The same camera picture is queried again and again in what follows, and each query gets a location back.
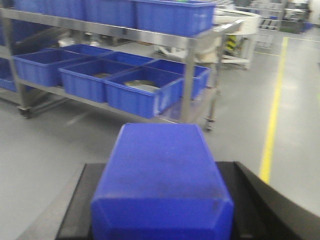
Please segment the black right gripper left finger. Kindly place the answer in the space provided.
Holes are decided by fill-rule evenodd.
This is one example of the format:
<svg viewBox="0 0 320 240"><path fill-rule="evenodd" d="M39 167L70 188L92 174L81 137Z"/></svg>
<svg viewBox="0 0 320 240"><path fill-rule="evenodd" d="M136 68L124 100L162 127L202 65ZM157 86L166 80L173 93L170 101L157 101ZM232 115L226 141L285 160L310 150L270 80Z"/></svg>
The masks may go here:
<svg viewBox="0 0 320 240"><path fill-rule="evenodd" d="M87 163L56 235L57 240L92 240L91 201L105 168L104 163Z"/></svg>

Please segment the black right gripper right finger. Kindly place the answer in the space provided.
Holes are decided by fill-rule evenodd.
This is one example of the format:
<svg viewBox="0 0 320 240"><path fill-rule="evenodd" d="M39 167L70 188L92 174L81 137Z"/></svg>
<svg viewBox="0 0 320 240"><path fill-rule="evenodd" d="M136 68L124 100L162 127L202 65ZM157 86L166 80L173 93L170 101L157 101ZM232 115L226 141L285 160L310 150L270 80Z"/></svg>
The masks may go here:
<svg viewBox="0 0 320 240"><path fill-rule="evenodd" d="M217 167L234 202L232 240L318 240L320 218L238 161Z"/></svg>

